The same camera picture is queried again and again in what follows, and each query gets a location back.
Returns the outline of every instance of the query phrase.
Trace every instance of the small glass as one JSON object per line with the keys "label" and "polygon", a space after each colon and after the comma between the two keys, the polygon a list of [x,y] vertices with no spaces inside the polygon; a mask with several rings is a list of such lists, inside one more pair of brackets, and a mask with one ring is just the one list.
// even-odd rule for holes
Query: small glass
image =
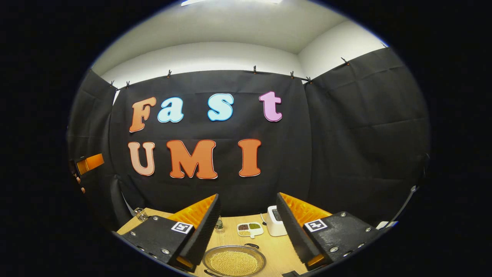
{"label": "small glass", "polygon": [[217,223],[215,224],[215,229],[217,231],[222,231],[224,229],[224,224],[222,223],[222,216],[218,216]]}

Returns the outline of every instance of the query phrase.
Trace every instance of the white device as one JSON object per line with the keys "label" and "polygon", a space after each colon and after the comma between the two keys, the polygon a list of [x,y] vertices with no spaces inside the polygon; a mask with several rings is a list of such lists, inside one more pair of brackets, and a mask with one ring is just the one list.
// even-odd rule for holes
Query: white device
{"label": "white device", "polygon": [[268,215],[265,222],[267,223],[268,233],[270,233],[272,237],[287,235],[287,231],[285,230],[285,226],[283,225],[276,206],[268,207]]}

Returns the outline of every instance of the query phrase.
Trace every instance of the beans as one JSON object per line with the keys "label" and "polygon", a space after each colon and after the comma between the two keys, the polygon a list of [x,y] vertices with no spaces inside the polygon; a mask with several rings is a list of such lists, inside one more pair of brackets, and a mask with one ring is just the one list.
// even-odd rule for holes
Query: beans
{"label": "beans", "polygon": [[256,271],[258,261],[244,252],[225,251],[210,258],[210,266],[222,275],[247,276]]}

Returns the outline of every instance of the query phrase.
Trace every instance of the white wall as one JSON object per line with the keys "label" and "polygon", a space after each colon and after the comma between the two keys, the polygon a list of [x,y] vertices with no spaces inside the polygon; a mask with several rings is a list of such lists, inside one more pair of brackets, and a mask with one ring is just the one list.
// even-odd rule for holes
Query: white wall
{"label": "white wall", "polygon": [[253,70],[312,79],[368,52],[383,48],[381,41],[352,21],[345,21],[318,36],[298,55],[265,46],[236,42],[182,44],[152,51],[104,73],[107,82],[124,87],[171,74],[207,70]]}
{"label": "white wall", "polygon": [[117,88],[172,74],[207,70],[253,70],[306,76],[297,55],[265,46],[201,42],[167,47],[128,60],[101,77]]}
{"label": "white wall", "polygon": [[384,48],[381,41],[372,33],[352,21],[345,21],[318,36],[300,53],[299,61],[311,79],[362,56],[368,52]]}

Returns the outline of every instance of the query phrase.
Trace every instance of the pink letter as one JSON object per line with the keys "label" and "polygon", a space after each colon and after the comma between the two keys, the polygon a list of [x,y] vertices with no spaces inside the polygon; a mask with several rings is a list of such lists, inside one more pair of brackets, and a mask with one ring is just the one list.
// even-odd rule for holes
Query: pink letter
{"label": "pink letter", "polygon": [[260,96],[260,101],[263,102],[263,113],[268,121],[277,122],[282,119],[282,113],[276,111],[275,104],[282,103],[280,97],[275,97],[275,92],[270,91]]}

